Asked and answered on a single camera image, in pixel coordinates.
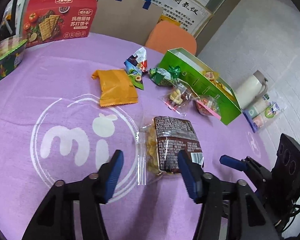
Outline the white wall poster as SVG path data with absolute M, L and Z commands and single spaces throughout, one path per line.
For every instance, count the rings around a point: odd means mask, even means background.
M 159 22 L 168 21 L 197 37 L 213 13 L 196 0 L 152 0 L 154 5 L 162 8 Z

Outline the red white small bag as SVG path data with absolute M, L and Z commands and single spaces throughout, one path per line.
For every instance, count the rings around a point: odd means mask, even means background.
M 144 47 L 139 48 L 125 61 L 126 70 L 135 70 L 138 73 L 148 72 L 147 51 Z

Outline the brown paper bag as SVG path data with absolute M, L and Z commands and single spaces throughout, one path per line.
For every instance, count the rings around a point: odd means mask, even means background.
M 90 32 L 144 45 L 163 9 L 144 0 L 98 0 Z

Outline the dark green tin box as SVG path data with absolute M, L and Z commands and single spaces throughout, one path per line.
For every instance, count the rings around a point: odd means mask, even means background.
M 0 42 L 0 80 L 18 67 L 23 60 L 27 39 L 12 36 Z

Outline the clear yellow bread pack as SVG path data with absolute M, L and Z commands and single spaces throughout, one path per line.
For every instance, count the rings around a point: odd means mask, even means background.
M 214 72 L 214 71 L 202 71 L 202 74 L 210 81 L 212 82 L 215 86 L 220 88 L 223 92 L 225 92 L 228 96 L 233 97 L 233 94 L 231 90 L 226 87 L 224 84 L 220 83 L 217 81 L 219 78 L 219 73 Z

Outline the brown label popcorn bag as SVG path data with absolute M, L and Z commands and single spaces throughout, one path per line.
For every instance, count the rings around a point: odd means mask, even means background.
M 204 155 L 189 120 L 155 116 L 136 134 L 138 185 L 151 184 L 161 177 L 180 173 L 178 153 L 184 150 L 190 161 L 204 167 Z

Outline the date walnut clear pack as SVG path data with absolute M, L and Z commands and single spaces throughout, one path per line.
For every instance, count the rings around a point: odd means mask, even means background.
M 181 116 L 186 116 L 190 103 L 197 98 L 198 95 L 187 83 L 179 81 L 173 85 L 169 93 L 162 96 L 160 99 L 168 109 Z

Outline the blue green plum bag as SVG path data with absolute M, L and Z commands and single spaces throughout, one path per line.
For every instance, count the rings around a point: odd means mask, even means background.
M 143 81 L 142 81 L 142 76 L 140 74 L 129 74 L 128 75 L 133 86 L 138 88 L 138 89 L 141 89 L 141 90 L 144 90 L 144 85 L 143 85 Z

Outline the purple tablecloth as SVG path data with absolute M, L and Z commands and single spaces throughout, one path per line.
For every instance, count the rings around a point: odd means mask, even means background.
M 122 69 L 139 45 L 90 34 L 35 46 L 0 81 L 0 230 L 21 239 L 57 180 L 85 178 L 115 152 L 124 166 L 115 193 L 103 205 L 110 239 L 191 239 L 200 206 L 180 175 L 137 184 L 137 130 L 155 116 L 176 116 L 161 97 L 167 88 L 143 80 L 132 105 L 101 107 L 96 70 Z

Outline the pink edged snack pack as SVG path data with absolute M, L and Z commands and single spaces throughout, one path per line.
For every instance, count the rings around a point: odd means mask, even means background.
M 194 105 L 201 115 L 214 116 L 218 120 L 221 120 L 221 112 L 217 100 L 213 97 L 202 95 L 201 97 L 196 98 Z

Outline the red cracker box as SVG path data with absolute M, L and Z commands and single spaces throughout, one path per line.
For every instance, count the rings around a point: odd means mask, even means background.
M 27 48 L 87 37 L 96 11 L 97 0 L 29 0 L 23 24 Z

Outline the green pea bag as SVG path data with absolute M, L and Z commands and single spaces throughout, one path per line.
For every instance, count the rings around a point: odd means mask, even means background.
M 175 74 L 164 68 L 153 68 L 149 70 L 150 79 L 158 86 L 175 85 Z

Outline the right orange chair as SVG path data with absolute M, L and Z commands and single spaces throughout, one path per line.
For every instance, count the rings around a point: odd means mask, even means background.
M 175 48 L 184 48 L 193 55 L 197 51 L 196 39 L 181 27 L 168 21 L 161 21 L 154 27 L 145 46 L 162 54 Z

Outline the green foil candy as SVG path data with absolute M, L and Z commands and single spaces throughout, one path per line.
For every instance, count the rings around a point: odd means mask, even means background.
M 181 73 L 181 68 L 179 66 L 169 66 L 168 72 L 171 75 L 171 79 L 177 79 Z

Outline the white thermos jug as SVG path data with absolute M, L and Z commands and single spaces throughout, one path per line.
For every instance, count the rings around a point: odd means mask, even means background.
M 240 109 L 245 109 L 253 101 L 263 97 L 268 91 L 268 80 L 257 70 L 249 76 L 236 90 L 235 96 Z

